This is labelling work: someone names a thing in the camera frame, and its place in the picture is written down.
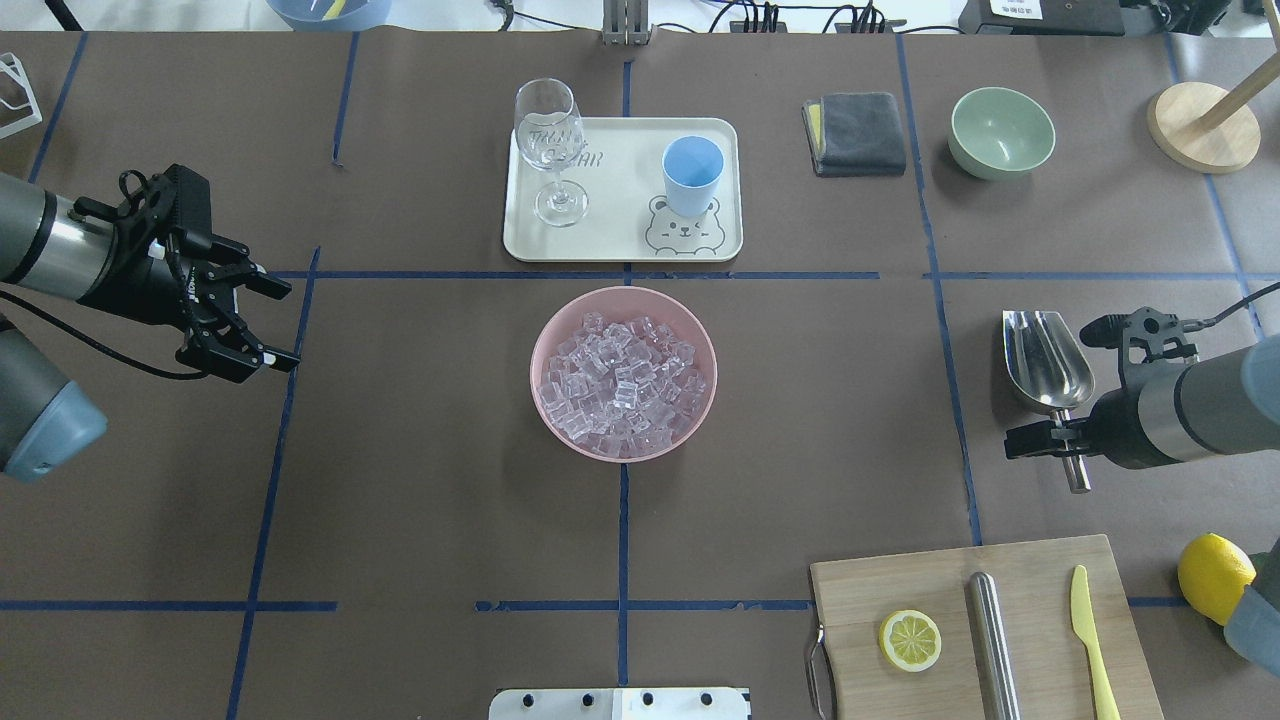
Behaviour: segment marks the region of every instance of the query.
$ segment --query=wine glass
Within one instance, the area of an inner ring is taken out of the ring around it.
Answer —
[[[586,215],[586,190],[561,179],[561,172],[571,168],[586,147],[582,115],[567,85],[540,78],[516,92],[516,143],[526,163],[552,173],[552,182],[538,191],[534,213],[557,228],[581,220]]]

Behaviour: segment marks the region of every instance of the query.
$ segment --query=table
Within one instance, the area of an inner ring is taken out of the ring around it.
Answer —
[[[805,717],[810,562],[1106,533],[1170,719],[1262,717],[1280,684],[1187,607],[1174,566],[1276,536],[1274,454],[1142,473],[1007,461],[1006,307],[1079,328],[1206,316],[1280,275],[1280,97],[1206,178],[1146,135],[1179,77],[1231,85],[1268,41],[598,33],[4,33],[49,118],[0,170],[110,200],[127,168],[212,183],[214,229],[294,283],[243,299],[296,375],[168,383],[9,313],[111,420],[0,502],[5,717],[484,717],[499,688],[730,684]],[[731,263],[526,265],[502,247],[511,99],[554,76],[588,115],[713,115],[741,141]],[[982,85],[1039,100],[1055,156],[1006,184],[945,150]],[[890,91],[902,178],[813,176],[800,105]],[[626,466],[540,424],[525,368],[589,290],[669,293],[721,384],[698,434]],[[179,340],[46,297],[163,361]],[[1206,356],[1280,331],[1236,314]],[[1098,395],[1114,359],[1088,351]]]

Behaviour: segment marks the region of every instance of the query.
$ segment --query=green bowl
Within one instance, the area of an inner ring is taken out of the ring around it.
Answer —
[[[951,155],[982,179],[1025,176],[1048,160],[1056,142],[1044,108],[1016,90],[979,87],[951,110]]]

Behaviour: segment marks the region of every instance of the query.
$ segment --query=pink bowl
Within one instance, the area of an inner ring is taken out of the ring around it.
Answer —
[[[547,361],[556,355],[556,346],[568,340],[573,334],[573,331],[581,328],[582,315],[593,310],[604,315],[607,323],[626,323],[627,320],[648,315],[653,319],[654,325],[666,323],[676,333],[676,337],[694,346],[694,365],[707,378],[707,404],[703,406],[703,411],[692,419],[694,423],[685,430],[685,434],[671,438],[671,447],[643,457],[605,457],[596,455],[573,445],[568,439],[568,436],[552,424],[547,416],[547,411],[543,410],[543,404],[538,401],[538,386],[541,384],[543,373],[547,372]],[[707,418],[707,413],[710,411],[712,401],[716,400],[716,382],[718,379],[719,373],[716,369],[716,348],[712,347],[712,338],[707,334],[707,328],[689,311],[689,307],[658,291],[635,286],[595,290],[561,307],[547,322],[547,327],[543,328],[541,334],[538,336],[538,342],[534,345],[534,356],[529,361],[529,389],[534,397],[534,407],[538,409],[538,415],[541,416],[543,423],[547,423],[552,433],[564,445],[588,457],[605,462],[653,460],[680,447],[698,430]]]

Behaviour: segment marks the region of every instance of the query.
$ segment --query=folded towel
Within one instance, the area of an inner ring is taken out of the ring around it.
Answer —
[[[813,170],[820,177],[901,176],[906,150],[888,92],[836,92],[804,104]]]

